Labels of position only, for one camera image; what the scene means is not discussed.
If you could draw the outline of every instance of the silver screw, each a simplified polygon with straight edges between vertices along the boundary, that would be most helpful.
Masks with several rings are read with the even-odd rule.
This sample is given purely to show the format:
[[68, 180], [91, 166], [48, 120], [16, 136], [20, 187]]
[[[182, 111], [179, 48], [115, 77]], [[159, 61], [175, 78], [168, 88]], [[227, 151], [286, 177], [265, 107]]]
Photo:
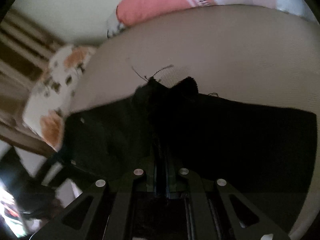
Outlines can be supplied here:
[[225, 185], [227, 185], [227, 182], [224, 179], [218, 179], [217, 184], [221, 187], [224, 187]]
[[133, 173], [134, 173], [135, 175], [137, 175], [137, 176], [140, 176], [140, 175], [143, 174], [143, 170], [142, 170], [142, 169], [135, 169], [135, 170], [133, 171]]
[[187, 175], [189, 173], [189, 170], [187, 168], [181, 168], [179, 170], [179, 173], [182, 175]]
[[106, 184], [106, 182], [103, 179], [99, 179], [96, 181], [97, 187], [103, 187]]

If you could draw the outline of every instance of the black cloth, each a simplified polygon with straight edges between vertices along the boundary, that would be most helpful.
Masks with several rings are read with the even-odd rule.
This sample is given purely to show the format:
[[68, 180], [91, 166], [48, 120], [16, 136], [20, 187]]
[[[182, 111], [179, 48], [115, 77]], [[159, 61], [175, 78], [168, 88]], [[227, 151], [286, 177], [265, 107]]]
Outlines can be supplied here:
[[184, 167], [226, 179], [290, 231], [313, 174], [315, 114], [199, 94], [192, 78], [171, 89], [151, 78], [131, 97], [71, 115], [57, 156], [92, 180], [113, 180], [137, 168], [155, 137]]

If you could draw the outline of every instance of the metal bracket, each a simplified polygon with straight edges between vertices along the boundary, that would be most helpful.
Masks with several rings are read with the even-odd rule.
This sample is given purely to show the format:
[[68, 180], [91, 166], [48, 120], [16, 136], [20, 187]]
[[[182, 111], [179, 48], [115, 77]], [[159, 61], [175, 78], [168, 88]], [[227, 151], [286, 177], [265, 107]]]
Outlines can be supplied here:
[[134, 172], [122, 176], [103, 240], [124, 239], [133, 183], [136, 179], [142, 178], [143, 175], [143, 170], [136, 169]]
[[217, 240], [209, 202], [200, 176], [184, 168], [180, 169], [178, 174], [188, 181], [196, 239]]
[[[289, 236], [279, 226], [227, 181], [218, 179], [216, 186], [236, 240], [290, 240]], [[237, 203], [240, 204], [242, 210], [252, 212], [254, 219], [251, 220], [249, 225], [245, 225], [239, 218]]]
[[[91, 185], [86, 192], [82, 193], [59, 215], [51, 220], [50, 223], [47, 223], [41, 230], [35, 233], [31, 239], [86, 240], [104, 191], [107, 188], [107, 183], [104, 180], [98, 180], [96, 183], [98, 185]], [[77, 215], [80, 213], [82, 214], [83, 219], [79, 219], [79, 217], [76, 216], [76, 223], [74, 225], [66, 220], [68, 215], [74, 217], [74, 214]]]

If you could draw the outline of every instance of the beige sofa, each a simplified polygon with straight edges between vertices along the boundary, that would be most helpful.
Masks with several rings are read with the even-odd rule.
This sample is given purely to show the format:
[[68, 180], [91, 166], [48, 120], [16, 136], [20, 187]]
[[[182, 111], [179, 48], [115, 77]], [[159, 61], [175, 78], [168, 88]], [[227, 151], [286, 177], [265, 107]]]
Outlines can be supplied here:
[[[192, 76], [200, 93], [295, 107], [320, 116], [319, 25], [243, 5], [165, 15], [106, 41], [79, 82], [72, 111], [128, 96], [145, 83], [141, 77], [170, 64], [174, 70], [161, 76], [168, 85]], [[292, 239], [305, 233], [320, 209], [319, 147], [308, 197], [290, 232]]]

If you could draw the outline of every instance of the wooden furniture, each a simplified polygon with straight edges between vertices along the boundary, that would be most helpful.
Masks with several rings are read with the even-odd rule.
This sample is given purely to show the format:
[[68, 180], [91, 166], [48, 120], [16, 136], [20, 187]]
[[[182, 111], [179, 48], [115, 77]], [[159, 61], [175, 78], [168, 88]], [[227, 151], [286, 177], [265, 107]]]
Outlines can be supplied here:
[[0, 23], [0, 139], [41, 154], [53, 152], [39, 136], [25, 127], [22, 113], [50, 57], [63, 45], [45, 30], [9, 10]]

